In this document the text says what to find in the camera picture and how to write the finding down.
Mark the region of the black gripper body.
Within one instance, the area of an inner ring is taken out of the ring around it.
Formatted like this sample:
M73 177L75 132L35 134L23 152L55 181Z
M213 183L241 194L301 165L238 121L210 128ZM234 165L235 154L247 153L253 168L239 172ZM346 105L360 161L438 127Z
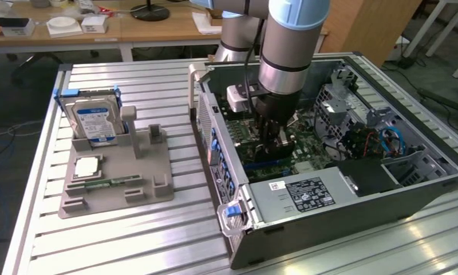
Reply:
M279 125L287 125L301 97L301 91L289 95L267 93L257 96L255 99L255 120L258 123L273 122Z

